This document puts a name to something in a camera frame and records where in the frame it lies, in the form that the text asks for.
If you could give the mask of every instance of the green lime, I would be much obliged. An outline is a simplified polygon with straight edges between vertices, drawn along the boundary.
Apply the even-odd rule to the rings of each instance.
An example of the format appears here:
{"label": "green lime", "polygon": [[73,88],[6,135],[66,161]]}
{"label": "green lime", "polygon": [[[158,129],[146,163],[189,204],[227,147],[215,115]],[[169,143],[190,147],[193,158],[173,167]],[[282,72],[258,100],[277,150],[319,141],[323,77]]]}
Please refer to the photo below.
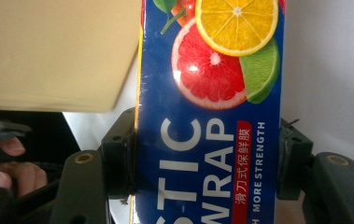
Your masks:
{"label": "green lime", "polygon": [[240,57],[249,102],[259,104],[266,99],[278,77],[279,64],[278,46],[273,38],[257,52]]}

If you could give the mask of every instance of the finger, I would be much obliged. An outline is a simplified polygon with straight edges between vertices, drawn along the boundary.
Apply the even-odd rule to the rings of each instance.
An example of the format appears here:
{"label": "finger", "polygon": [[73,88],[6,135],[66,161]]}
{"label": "finger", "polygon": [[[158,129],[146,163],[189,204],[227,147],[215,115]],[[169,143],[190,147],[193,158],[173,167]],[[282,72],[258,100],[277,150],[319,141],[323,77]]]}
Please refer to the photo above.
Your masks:
{"label": "finger", "polygon": [[2,148],[10,156],[20,156],[25,152],[25,147],[17,137],[14,137],[6,142],[0,142]]}
{"label": "finger", "polygon": [[32,163],[18,163],[10,173],[17,181],[17,197],[35,190],[36,169]]}
{"label": "finger", "polygon": [[3,172],[0,172],[0,188],[11,189],[11,177]]}
{"label": "finger", "polygon": [[48,184],[48,175],[42,169],[36,170],[36,185],[35,189],[40,189]]}

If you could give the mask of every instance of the orange slice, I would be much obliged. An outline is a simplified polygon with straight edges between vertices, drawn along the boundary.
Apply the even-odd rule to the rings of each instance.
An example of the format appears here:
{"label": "orange slice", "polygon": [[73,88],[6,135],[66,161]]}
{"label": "orange slice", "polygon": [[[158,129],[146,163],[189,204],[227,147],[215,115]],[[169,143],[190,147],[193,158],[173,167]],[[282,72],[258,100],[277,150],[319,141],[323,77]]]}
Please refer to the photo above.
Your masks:
{"label": "orange slice", "polygon": [[263,48],[278,21],[277,0],[197,0],[196,22],[203,40],[230,56]]}

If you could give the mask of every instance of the green leaf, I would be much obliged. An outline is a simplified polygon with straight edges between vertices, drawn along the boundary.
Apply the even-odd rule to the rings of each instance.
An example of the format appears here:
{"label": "green leaf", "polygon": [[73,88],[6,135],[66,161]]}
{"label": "green leaf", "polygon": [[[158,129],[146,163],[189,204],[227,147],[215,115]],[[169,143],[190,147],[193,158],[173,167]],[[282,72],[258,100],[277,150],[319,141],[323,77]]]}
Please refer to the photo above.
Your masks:
{"label": "green leaf", "polygon": [[177,0],[153,0],[153,2],[159,10],[168,13],[171,9],[173,9],[174,5],[177,3]]}

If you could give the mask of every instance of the grapefruit slice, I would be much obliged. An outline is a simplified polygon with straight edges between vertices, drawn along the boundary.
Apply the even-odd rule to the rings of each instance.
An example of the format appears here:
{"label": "grapefruit slice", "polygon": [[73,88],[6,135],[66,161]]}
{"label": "grapefruit slice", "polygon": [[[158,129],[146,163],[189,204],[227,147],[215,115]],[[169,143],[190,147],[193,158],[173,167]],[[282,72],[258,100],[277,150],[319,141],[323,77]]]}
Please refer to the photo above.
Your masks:
{"label": "grapefruit slice", "polygon": [[171,65],[179,90],[201,107],[228,109],[247,100],[239,58],[210,48],[200,36],[195,19],[179,31]]}
{"label": "grapefruit slice", "polygon": [[197,27],[204,41],[231,56],[252,54],[272,38],[277,0],[197,0]]}
{"label": "grapefruit slice", "polygon": [[259,104],[267,98],[279,73],[279,52],[274,39],[258,52],[240,57],[248,101]]}

